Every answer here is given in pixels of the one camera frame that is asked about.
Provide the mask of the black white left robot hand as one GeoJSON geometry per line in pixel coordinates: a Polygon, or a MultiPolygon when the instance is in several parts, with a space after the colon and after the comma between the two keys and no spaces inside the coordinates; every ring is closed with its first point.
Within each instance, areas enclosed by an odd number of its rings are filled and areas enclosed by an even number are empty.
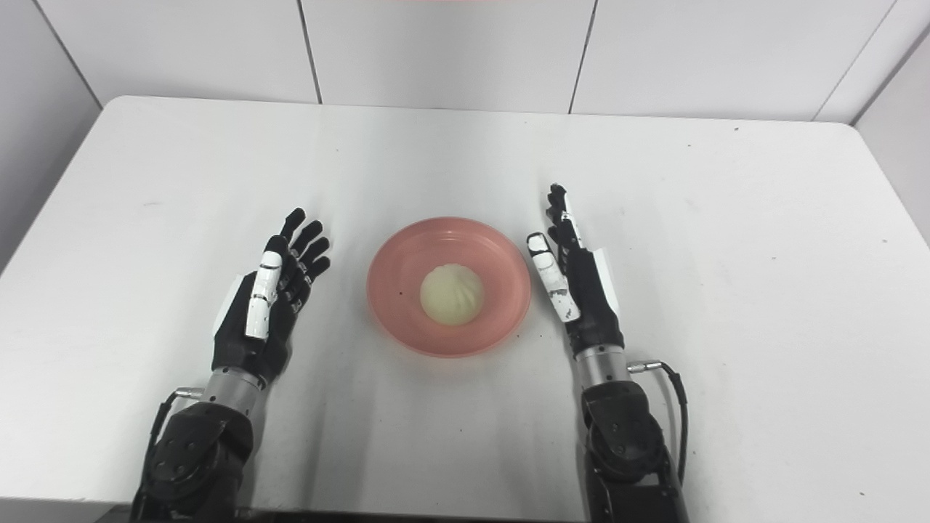
{"type": "Polygon", "coordinates": [[[312,286],[330,267],[323,223],[302,208],[266,242],[258,268],[230,287],[214,331],[213,370],[237,368],[272,383],[288,364],[288,342],[312,286]]]}

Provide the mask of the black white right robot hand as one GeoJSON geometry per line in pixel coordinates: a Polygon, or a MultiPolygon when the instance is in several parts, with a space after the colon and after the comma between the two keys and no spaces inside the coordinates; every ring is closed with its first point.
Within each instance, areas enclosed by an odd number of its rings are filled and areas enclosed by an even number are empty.
{"type": "Polygon", "coordinates": [[[601,346],[623,349],[607,253],[587,248],[579,235],[567,190],[554,183],[547,195],[547,232],[526,238],[526,248],[575,357],[601,346]]]}

